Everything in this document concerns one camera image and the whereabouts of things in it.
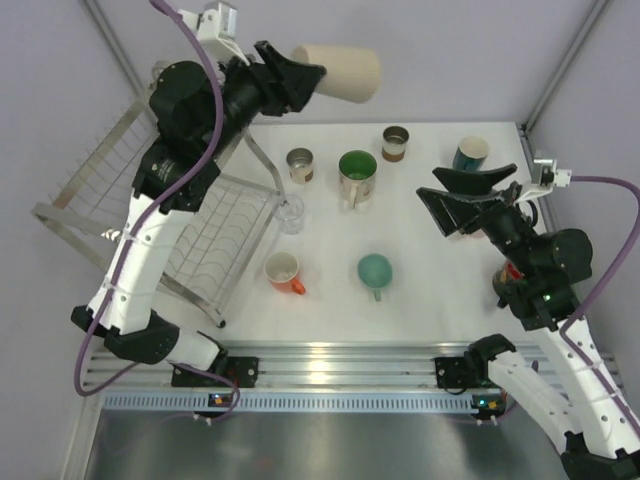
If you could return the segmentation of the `tall beige cup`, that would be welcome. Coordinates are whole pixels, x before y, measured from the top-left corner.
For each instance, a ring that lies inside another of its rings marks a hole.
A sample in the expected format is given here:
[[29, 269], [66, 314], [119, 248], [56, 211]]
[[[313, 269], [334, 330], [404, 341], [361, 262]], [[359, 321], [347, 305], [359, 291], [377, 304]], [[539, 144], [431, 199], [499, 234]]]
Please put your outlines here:
[[351, 103], [368, 102], [381, 85], [381, 64], [369, 48], [340, 45], [299, 45], [292, 52], [293, 61], [323, 66], [326, 74], [315, 92]]

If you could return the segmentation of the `teal green mug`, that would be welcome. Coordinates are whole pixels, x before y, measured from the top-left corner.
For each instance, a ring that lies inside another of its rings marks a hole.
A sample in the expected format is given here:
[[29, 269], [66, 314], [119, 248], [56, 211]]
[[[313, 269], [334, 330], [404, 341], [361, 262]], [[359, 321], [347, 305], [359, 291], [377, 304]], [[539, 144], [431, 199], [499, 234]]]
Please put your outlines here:
[[372, 292], [375, 301], [380, 302], [382, 291], [393, 280], [393, 267], [386, 256], [372, 253], [358, 261], [357, 274], [361, 283]]

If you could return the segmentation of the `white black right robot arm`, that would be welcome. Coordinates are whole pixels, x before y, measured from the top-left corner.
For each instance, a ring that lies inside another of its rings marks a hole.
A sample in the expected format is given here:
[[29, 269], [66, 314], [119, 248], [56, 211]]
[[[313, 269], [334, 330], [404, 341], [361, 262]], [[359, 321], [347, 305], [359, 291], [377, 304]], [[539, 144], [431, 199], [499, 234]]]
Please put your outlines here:
[[505, 391], [538, 424], [571, 479], [635, 479], [639, 418], [615, 384], [592, 339], [587, 301], [574, 287], [590, 278], [593, 246], [574, 228], [538, 233], [522, 204], [574, 181], [553, 160], [537, 160], [527, 184], [512, 180], [515, 165], [486, 171], [438, 167], [440, 189], [417, 194], [444, 235], [482, 232], [504, 256], [492, 286], [553, 365], [554, 388], [501, 334], [464, 352], [464, 387]]

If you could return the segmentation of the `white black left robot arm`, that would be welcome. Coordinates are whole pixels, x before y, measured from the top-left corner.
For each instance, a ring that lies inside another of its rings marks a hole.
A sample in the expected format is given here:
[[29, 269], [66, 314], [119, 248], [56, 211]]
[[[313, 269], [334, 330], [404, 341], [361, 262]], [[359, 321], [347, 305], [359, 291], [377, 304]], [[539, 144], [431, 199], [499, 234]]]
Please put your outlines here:
[[175, 244], [221, 174], [224, 151], [257, 115], [301, 111], [327, 74], [323, 66], [284, 57], [267, 41], [255, 48], [260, 61], [231, 60], [222, 85], [213, 85], [193, 61], [161, 72], [149, 99], [158, 135], [135, 173], [120, 243], [99, 291], [71, 313], [76, 326], [103, 338], [116, 357], [188, 365], [209, 386], [227, 376], [222, 346], [163, 319], [152, 308], [156, 288]]

